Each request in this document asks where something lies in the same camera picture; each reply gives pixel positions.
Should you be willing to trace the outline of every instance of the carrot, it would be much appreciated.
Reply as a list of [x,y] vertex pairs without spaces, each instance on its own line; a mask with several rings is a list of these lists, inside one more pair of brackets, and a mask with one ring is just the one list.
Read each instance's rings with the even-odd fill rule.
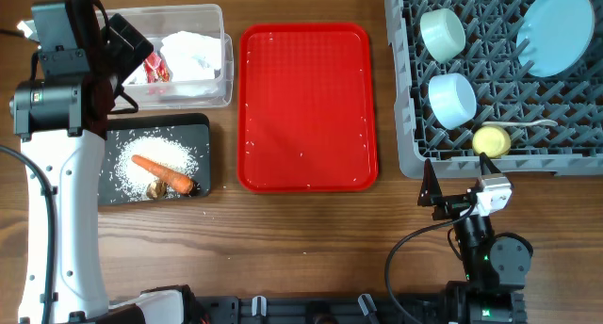
[[171,186],[180,194],[188,194],[192,190],[193,182],[184,174],[168,169],[163,165],[157,164],[152,160],[141,157],[137,154],[132,155],[132,161],[141,168],[149,171],[152,175],[159,178],[167,185]]

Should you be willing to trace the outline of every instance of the brown object on tray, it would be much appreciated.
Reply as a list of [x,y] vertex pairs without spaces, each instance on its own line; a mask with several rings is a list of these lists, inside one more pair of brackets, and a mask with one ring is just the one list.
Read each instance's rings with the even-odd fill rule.
[[167,189],[168,185],[165,182],[156,180],[150,183],[149,187],[147,187],[147,197],[154,200],[163,198],[163,196],[166,194]]
[[153,176],[159,178],[159,180],[165,182],[180,194],[190,193],[194,186],[192,179],[186,177],[184,174],[168,169],[163,165],[157,164],[140,155],[132,155],[132,161],[141,168],[149,171]]

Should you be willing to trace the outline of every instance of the cup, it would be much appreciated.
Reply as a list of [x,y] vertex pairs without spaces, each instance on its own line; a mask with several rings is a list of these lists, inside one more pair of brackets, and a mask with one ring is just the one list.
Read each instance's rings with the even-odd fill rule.
[[448,130],[472,120],[478,109],[471,84],[458,73],[432,77],[428,95],[435,118]]
[[445,63],[463,51],[463,24],[448,8],[424,13],[419,25],[427,50],[438,62]]

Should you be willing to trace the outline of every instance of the wooden tabletop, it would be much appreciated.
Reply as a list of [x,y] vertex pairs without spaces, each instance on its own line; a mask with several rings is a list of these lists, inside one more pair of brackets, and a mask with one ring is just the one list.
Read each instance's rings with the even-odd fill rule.
[[[0,27],[12,28],[30,17],[34,1],[0,0]],[[394,62],[383,0],[102,2],[106,8],[218,4],[236,54],[241,34],[252,24],[359,24],[371,41],[380,160],[379,178],[364,192],[254,195],[236,179],[236,98],[228,107],[204,110],[213,139],[213,191],[207,198],[100,208],[100,255],[110,298],[169,284],[189,284],[201,296],[383,295],[383,266],[391,247],[433,224],[432,210],[416,206],[420,182],[399,171]],[[18,148],[8,98],[28,77],[34,46],[6,37],[0,37],[0,45],[0,143]],[[511,202],[492,221],[496,231],[518,233],[534,246],[525,289],[530,322],[600,322],[603,179],[510,177],[515,184]],[[461,193],[473,183],[447,180],[442,188]],[[15,323],[27,263],[27,194],[24,167],[6,156],[0,161],[0,187],[0,322]],[[463,278],[446,230],[411,242],[392,270],[399,292],[436,292]]]

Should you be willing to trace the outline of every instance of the gray dish rack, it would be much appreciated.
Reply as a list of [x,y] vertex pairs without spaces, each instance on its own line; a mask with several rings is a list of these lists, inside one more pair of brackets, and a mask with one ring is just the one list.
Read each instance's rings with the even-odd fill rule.
[[[396,130],[399,167],[420,178],[429,158],[438,177],[476,177],[479,158],[471,139],[484,121],[532,122],[557,127],[506,128],[513,147],[496,159],[503,171],[551,171],[558,175],[603,174],[603,0],[591,0],[596,26],[584,56],[547,78],[528,74],[515,47],[522,16],[534,0],[385,0],[387,39],[396,69]],[[465,49],[446,64],[429,55],[419,35],[427,11],[452,9],[465,28]],[[460,73],[476,92],[474,121],[446,130],[432,114],[427,87],[432,76]]]

